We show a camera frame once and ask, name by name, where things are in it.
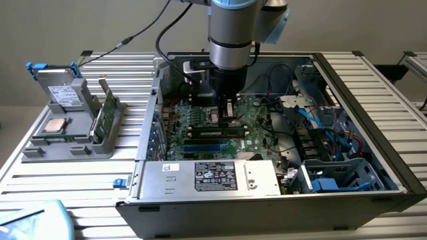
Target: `barcode sticker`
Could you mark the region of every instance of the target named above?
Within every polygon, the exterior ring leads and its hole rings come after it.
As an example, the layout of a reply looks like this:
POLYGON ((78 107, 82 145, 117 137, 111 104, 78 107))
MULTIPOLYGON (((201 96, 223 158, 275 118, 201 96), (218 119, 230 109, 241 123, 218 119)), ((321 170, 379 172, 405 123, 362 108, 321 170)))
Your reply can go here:
POLYGON ((63 107, 81 107, 79 96, 71 86, 49 86, 49 89, 63 107))

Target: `warning label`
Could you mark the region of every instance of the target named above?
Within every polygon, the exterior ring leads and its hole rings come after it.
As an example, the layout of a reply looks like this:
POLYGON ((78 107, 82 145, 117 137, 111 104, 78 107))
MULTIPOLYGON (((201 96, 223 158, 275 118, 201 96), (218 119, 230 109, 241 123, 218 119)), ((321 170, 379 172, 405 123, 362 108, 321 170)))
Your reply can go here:
POLYGON ((49 86, 51 93, 63 107, 79 107, 82 102, 73 86, 49 86))
POLYGON ((197 162, 194 176, 198 192, 238 190, 237 169, 233 161, 197 162))

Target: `robotic arm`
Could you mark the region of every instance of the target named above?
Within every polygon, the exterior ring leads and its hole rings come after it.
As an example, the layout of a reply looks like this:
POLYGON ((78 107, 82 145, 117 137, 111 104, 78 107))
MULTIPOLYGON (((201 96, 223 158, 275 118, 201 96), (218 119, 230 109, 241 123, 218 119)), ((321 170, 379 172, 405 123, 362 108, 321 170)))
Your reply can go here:
POLYGON ((246 86, 253 41, 275 44, 289 19, 286 0, 181 0, 210 6, 210 86, 222 122, 235 119, 237 93, 246 86))

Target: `white sticker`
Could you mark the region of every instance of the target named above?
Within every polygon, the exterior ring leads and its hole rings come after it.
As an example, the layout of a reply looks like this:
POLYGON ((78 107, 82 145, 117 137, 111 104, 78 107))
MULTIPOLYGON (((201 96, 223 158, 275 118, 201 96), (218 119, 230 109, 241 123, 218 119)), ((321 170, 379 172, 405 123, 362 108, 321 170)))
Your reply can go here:
POLYGON ((49 86, 57 102, 63 107, 81 107, 82 102, 71 86, 49 86))
POLYGON ((179 163, 169 163, 163 164, 163 172, 170 172, 170 171, 179 171, 181 170, 181 164, 179 163))

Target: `motherboard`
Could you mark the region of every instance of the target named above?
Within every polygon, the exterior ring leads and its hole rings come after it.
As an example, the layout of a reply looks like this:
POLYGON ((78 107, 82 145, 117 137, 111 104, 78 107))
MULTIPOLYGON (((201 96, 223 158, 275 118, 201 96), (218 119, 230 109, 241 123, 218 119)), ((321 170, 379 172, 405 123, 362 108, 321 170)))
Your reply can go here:
POLYGON ((219 114, 215 106, 193 106, 189 100, 181 100, 170 108, 163 108, 167 160, 253 158, 273 160, 279 165, 282 157, 274 143, 274 133, 267 131, 269 110, 263 104, 263 98, 251 95, 238 100, 235 109, 239 117, 229 124, 227 132, 217 130, 219 114))

